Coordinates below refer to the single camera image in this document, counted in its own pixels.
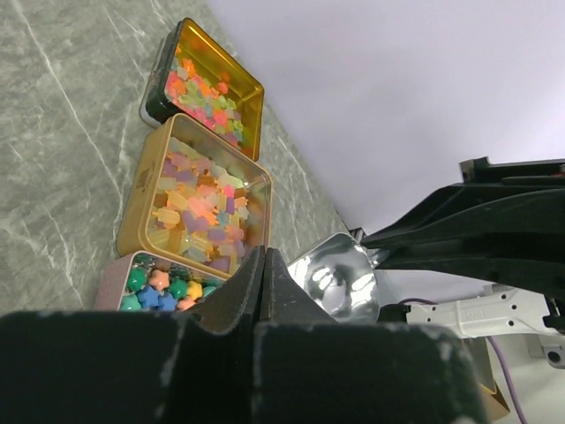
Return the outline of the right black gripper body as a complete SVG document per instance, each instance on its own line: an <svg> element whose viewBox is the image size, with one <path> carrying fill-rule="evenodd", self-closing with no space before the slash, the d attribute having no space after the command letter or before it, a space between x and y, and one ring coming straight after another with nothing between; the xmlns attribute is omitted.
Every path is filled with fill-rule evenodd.
<svg viewBox="0 0 565 424"><path fill-rule="evenodd" d="M459 164L463 184L468 186L564 187L564 159L518 163L491 163L487 156Z"/></svg>

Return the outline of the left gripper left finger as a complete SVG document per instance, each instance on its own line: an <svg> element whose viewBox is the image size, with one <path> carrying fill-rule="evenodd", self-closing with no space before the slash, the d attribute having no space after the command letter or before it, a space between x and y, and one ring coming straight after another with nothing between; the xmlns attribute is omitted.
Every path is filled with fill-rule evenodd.
<svg viewBox="0 0 565 424"><path fill-rule="evenodd" d="M247 423L265 250L196 307L1 320L4 423Z"/></svg>

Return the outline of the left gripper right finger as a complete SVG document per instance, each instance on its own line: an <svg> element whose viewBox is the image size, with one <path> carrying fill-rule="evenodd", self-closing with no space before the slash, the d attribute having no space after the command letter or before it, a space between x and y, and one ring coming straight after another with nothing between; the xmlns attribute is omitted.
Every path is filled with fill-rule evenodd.
<svg viewBox="0 0 565 424"><path fill-rule="evenodd" d="M256 423L485 423L470 354L428 324L333 320L268 249L253 337Z"/></svg>

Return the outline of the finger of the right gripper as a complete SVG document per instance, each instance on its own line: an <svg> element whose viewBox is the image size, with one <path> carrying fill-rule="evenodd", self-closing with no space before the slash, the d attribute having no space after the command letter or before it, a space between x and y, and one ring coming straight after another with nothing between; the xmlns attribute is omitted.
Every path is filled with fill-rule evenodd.
<svg viewBox="0 0 565 424"><path fill-rule="evenodd" d="M429 270L504 284L541 294L564 293L564 255L531 249L422 249L392 252L378 267Z"/></svg>
<svg viewBox="0 0 565 424"><path fill-rule="evenodd" d="M436 190L361 245L394 248L485 235L563 233L563 186L456 184Z"/></svg>

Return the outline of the silver metal scoop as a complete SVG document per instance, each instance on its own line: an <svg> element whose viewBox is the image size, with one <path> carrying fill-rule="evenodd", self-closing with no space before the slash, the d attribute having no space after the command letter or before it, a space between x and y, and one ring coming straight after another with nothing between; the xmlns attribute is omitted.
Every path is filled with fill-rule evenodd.
<svg viewBox="0 0 565 424"><path fill-rule="evenodd" d="M378 256L350 234L335 233L288 265L290 276L338 322L375 323L380 315Z"/></svg>

